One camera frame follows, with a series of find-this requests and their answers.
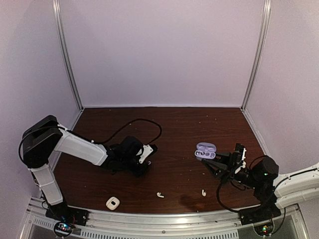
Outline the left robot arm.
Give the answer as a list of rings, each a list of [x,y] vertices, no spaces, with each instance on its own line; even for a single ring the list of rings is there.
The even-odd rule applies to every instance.
[[[23,133],[18,155],[36,179],[48,205],[53,206],[53,214],[67,221],[72,211],[63,204],[62,191],[49,166],[52,152],[69,154],[113,173],[130,171],[138,177],[147,171],[151,164],[148,158],[157,149],[156,145],[143,144],[133,136],[111,146],[97,143],[65,128],[55,116],[48,115]]]

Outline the lavender earbud charging case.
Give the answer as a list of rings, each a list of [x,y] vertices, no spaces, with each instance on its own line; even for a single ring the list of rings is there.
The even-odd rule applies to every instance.
[[[199,161],[203,159],[212,160],[215,158],[216,155],[216,146],[212,143],[208,142],[200,142],[196,145],[196,150],[202,150],[205,154],[203,156],[201,155],[195,155],[195,158]]]

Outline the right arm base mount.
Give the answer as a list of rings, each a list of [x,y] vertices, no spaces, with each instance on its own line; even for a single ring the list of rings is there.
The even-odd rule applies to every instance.
[[[254,232],[261,237],[270,237],[276,231],[274,218],[282,212],[274,202],[268,201],[262,205],[239,210],[242,225],[252,224]]]

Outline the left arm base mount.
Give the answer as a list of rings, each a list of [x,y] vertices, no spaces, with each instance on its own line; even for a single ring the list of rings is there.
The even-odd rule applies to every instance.
[[[65,201],[57,205],[50,205],[47,200],[45,216],[56,220],[53,226],[54,234],[59,238],[65,238],[72,234],[76,226],[85,226],[89,212],[84,209],[73,208],[67,205]]]

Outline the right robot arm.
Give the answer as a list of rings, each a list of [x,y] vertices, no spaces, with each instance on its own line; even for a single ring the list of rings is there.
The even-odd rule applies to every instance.
[[[217,153],[214,148],[197,149],[194,156],[220,183],[216,199],[224,209],[234,213],[255,213],[259,219],[267,219],[278,211],[295,203],[316,198],[319,195],[319,165],[315,164],[295,172],[280,174],[276,162],[266,156],[258,157],[256,165],[246,164],[246,149],[230,153]],[[227,183],[237,182],[254,191],[259,205],[249,209],[233,209],[220,198],[220,191]]]

